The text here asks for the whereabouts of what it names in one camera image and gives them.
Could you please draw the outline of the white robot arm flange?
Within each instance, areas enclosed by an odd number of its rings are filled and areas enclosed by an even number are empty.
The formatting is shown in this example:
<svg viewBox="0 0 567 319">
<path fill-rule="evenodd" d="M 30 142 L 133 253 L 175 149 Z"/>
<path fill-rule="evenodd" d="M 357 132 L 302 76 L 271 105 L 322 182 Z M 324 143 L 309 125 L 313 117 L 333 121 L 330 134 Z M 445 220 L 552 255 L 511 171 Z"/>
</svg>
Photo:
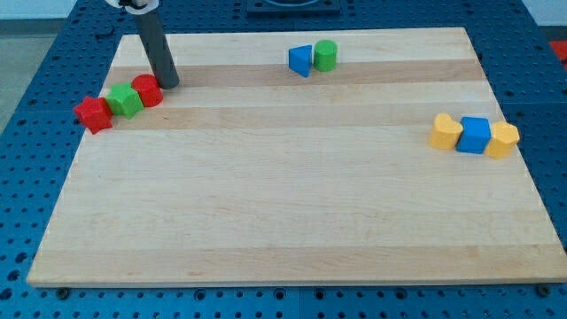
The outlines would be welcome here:
<svg viewBox="0 0 567 319">
<path fill-rule="evenodd" d="M 125 9 L 133 15 L 144 15 L 158 8 L 159 0 L 105 0 L 114 8 Z"/>
</svg>

